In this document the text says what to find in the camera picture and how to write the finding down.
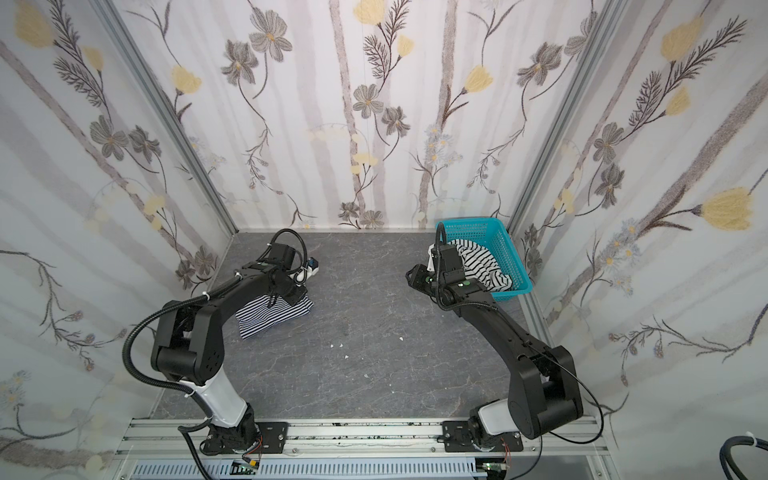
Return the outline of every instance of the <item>aluminum frame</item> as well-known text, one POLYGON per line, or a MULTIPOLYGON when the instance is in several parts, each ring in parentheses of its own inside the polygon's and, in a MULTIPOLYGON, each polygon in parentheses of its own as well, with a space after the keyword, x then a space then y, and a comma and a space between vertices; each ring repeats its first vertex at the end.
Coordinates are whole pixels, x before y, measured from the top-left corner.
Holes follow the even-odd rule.
POLYGON ((120 52, 123 61, 127 63, 147 102, 153 108, 160 122, 165 126, 171 140, 181 152, 181 156, 189 167, 190 173, 200 185, 200 188, 203 189, 206 198, 219 217, 222 227, 224 227, 229 235, 234 235, 238 231, 237 225, 230 216, 227 207, 221 201, 221 197, 206 173, 203 163, 195 154, 192 144, 184 133, 184 127, 181 126, 178 118, 176 118, 176 114, 167 103, 162 87, 157 83, 144 57, 141 56, 133 37, 131 37, 118 13, 117 7, 112 0, 89 1, 94 12, 96 12, 96 16, 101 20, 101 25, 107 31, 107 35, 109 35, 112 43, 120 52))
MULTIPOLYGON (((412 419, 260 419, 257 422, 288 422, 288 436, 282 454, 264 455, 264 458, 447 458, 482 456, 503 458, 502 452, 447 453, 438 442, 442 423, 446 420, 466 418, 412 418, 412 419)), ((128 426, 104 478, 127 480, 140 460, 190 458, 186 442, 177 430, 178 425, 197 424, 190 420, 135 419, 128 426)), ((590 416, 581 417, 556 432, 571 439, 589 439, 598 429, 598 421, 590 416)), ((206 430, 191 434, 195 444, 201 442, 206 430)), ((523 451, 513 457, 539 455, 539 439, 522 437, 523 451)), ((588 457, 595 478, 618 478, 604 439, 587 445, 575 445, 553 435, 545 435, 542 456, 576 455, 588 457)), ((236 459, 239 455, 217 455, 215 459, 236 459)))

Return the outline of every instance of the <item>striped shirt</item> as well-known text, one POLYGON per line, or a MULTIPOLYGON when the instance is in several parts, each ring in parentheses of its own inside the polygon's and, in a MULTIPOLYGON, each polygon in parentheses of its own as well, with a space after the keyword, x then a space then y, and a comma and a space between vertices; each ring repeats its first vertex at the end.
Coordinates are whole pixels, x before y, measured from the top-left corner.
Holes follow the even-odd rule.
POLYGON ((456 250, 464 263, 464 275, 479 280, 489 292, 512 290, 512 277, 502 273, 501 267, 490 250, 471 240, 457 238, 449 243, 456 245, 456 250))
POLYGON ((246 306, 237 310, 237 318, 240 327, 240 336, 244 339, 256 335, 272 325, 284 322, 288 319, 306 315, 314 306, 314 303, 305 294, 294 306, 291 306, 281 297, 271 307, 268 307, 269 295, 264 295, 250 301, 246 306))

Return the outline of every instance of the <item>metal mounting plate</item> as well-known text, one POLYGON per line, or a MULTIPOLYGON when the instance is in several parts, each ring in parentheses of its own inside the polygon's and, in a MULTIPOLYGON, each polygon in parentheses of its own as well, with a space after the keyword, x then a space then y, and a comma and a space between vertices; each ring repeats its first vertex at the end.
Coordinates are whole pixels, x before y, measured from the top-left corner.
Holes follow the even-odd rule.
MULTIPOLYGON (((520 435, 515 438, 513 433, 505 433, 502 438, 507 443, 510 452, 522 452, 523 442, 520 435)), ((442 423, 442 437, 439 440, 445 445, 447 453, 481 453, 472 443, 469 435, 469 425, 466 420, 447 420, 442 423)), ((503 452, 504 446, 499 444, 491 452, 503 452)))
POLYGON ((283 453, 288 422, 256 422, 261 432, 261 453, 283 453))

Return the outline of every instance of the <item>wire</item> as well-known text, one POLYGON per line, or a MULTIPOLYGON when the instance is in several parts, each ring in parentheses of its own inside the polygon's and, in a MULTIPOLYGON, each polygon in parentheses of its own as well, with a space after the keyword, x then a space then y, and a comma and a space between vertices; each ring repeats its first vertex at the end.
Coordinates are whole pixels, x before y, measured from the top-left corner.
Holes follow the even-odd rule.
POLYGON ((523 340, 523 338, 517 333, 517 331, 514 328, 512 328, 512 325, 510 325, 509 321, 503 315, 499 315, 499 317, 501 317, 502 320, 504 320, 505 323, 507 325, 509 325, 509 327, 512 330, 512 332, 520 339, 521 342, 523 342, 523 344, 525 346, 527 346, 529 349, 533 350, 534 352, 538 353, 540 356, 546 358, 550 362, 554 363, 556 366, 560 367, 560 370, 562 370, 562 371, 566 372, 568 375, 572 376, 574 378, 574 380, 576 380, 579 383, 579 385, 584 387, 584 390, 587 390, 587 393, 589 394, 590 397, 592 397, 592 400, 594 401, 594 404, 598 408, 598 412, 600 413, 600 429, 598 430, 597 435, 595 435, 591 439, 589 439, 589 440, 571 440, 571 439, 566 439, 564 436, 560 436, 560 435, 558 435, 557 433, 554 433, 554 432, 548 432, 548 433, 550 435, 554 435, 554 436, 558 437, 560 440, 565 440, 566 442, 569 442, 569 443, 576 443, 578 445, 587 445, 588 443, 592 443, 595 440, 599 439, 603 435, 603 429, 605 428, 605 417, 603 415, 603 409, 600 407, 600 402, 598 402, 598 399, 595 398, 595 396, 592 393, 592 391, 584 384, 584 382, 582 382, 580 379, 578 379, 578 377, 573 372, 571 372, 571 370, 565 368, 563 365, 560 365, 559 362, 557 362, 556 360, 550 358, 549 356, 546 356, 544 353, 539 352, 537 349, 535 349, 533 347, 533 345, 531 344, 530 341, 523 340))
POLYGON ((261 443, 262 443, 262 439, 263 439, 263 436, 259 435, 259 440, 256 442, 255 446, 251 450, 243 453, 243 456, 241 458, 248 465, 251 465, 251 462, 253 461, 250 458, 248 458, 248 455, 254 453, 257 449, 259 450, 259 463, 261 463, 261 443))
POLYGON ((730 467, 730 469, 733 470, 733 473, 736 474, 736 477, 739 480, 748 480, 744 473, 741 472, 741 469, 733 461, 733 457, 730 454, 731 448, 735 445, 753 445, 758 449, 768 451, 768 442, 763 439, 757 439, 755 437, 736 436, 726 440, 723 443, 723 446, 720 447, 720 466, 723 467, 723 473, 725 473, 726 478, 728 478, 728 480, 733 480, 733 476, 731 476, 730 470, 728 469, 730 467))
POLYGON ((261 254, 261 257, 259 257, 259 260, 262 260, 269 253, 269 251, 272 249, 272 244, 275 243, 277 241, 277 237, 279 237, 283 233, 290 233, 290 234, 292 234, 294 237, 298 238, 299 239, 299 243, 301 243, 301 253, 299 253, 299 266, 294 268, 294 269, 292 269, 292 270, 288 270, 286 272, 288 275, 292 275, 292 274, 298 272, 299 270, 304 269, 304 278, 302 279, 301 282, 296 281, 297 285, 301 285, 304 282, 306 282, 306 268, 307 268, 307 266, 308 266, 308 264, 310 262, 310 258, 309 258, 309 256, 306 253, 306 244, 304 243, 304 239, 301 237, 301 235, 296 233, 294 230, 291 230, 290 228, 283 228, 282 230, 278 230, 277 233, 272 235, 272 240, 270 240, 270 242, 268 243, 266 250, 264 250, 264 253, 261 254))
POLYGON ((504 439, 502 439, 502 444, 504 444, 504 465, 507 465, 507 467, 509 467, 508 460, 511 453, 509 451, 509 447, 507 446, 507 442, 504 439))
POLYGON ((515 475, 512 478, 505 478, 505 480, 515 480, 516 478, 520 478, 520 477, 526 476, 527 474, 531 473, 531 470, 533 470, 533 468, 538 464, 538 461, 541 460, 541 450, 543 450, 543 449, 544 449, 544 436, 540 436, 538 438, 538 456, 536 457, 535 462, 533 462, 533 465, 528 467, 528 470, 526 470, 525 472, 522 472, 520 475, 515 475))

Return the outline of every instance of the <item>blue plastic basket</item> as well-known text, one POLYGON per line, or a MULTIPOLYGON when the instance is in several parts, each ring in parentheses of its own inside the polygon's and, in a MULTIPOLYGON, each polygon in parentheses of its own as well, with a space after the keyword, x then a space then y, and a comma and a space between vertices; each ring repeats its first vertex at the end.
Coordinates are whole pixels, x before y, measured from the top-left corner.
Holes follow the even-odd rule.
POLYGON ((507 230, 498 218, 476 217, 443 220, 445 235, 448 242, 457 238, 471 240, 491 251, 502 272, 512 277, 514 290, 492 293, 497 302, 509 300, 515 295, 528 293, 533 288, 531 279, 525 272, 515 247, 507 234, 507 230))

